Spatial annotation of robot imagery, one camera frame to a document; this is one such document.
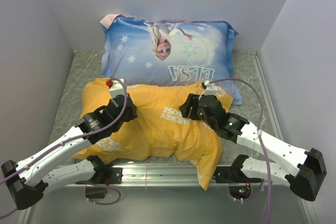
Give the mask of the yellow Mickey Mouse pillowcase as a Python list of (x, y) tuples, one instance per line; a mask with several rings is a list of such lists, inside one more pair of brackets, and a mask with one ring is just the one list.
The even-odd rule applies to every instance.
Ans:
[(127, 87), (138, 117), (116, 133), (73, 155), (85, 159), (97, 155), (108, 164), (116, 159), (143, 161), (150, 156), (191, 162), (197, 180), (207, 190), (222, 155), (222, 140), (203, 121), (183, 118), (179, 107), (190, 93), (203, 92), (200, 83), (159, 87), (136, 84)]

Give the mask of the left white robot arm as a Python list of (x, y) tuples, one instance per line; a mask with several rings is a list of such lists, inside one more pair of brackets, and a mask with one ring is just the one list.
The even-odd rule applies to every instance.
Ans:
[(60, 187), (77, 182), (104, 183), (109, 175), (97, 155), (89, 155), (73, 165), (59, 167), (75, 153), (93, 146), (117, 132), (124, 122), (137, 118), (130, 95), (118, 95), (107, 105), (85, 114), (61, 138), (19, 162), (6, 161), (2, 166), (4, 183), (18, 210), (27, 209)]

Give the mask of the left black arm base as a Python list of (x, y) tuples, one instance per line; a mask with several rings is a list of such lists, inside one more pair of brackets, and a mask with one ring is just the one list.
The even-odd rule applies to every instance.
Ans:
[[(107, 167), (104, 171), (95, 175), (93, 179), (84, 181), (86, 200), (101, 206), (116, 204), (121, 199), (121, 193), (111, 185), (119, 185), (122, 182), (123, 169), (120, 167)], [(95, 199), (104, 199), (108, 191), (111, 190), (117, 194), (112, 202), (98, 202)]]

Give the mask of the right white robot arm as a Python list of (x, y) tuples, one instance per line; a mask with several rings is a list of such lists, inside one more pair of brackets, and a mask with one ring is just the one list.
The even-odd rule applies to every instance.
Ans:
[(290, 145), (234, 113), (226, 112), (214, 95), (189, 94), (179, 107), (183, 118), (202, 120), (220, 138), (264, 155), (266, 161), (239, 155), (232, 164), (231, 175), (237, 182), (246, 178), (270, 179), (285, 185), (298, 197), (315, 201), (327, 175), (323, 154)]

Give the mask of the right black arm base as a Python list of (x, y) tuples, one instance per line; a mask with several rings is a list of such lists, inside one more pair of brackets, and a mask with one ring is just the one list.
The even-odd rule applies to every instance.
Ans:
[(252, 194), (251, 179), (240, 170), (230, 166), (217, 166), (213, 174), (213, 180), (217, 184), (227, 184), (229, 195), (235, 200), (244, 201)]

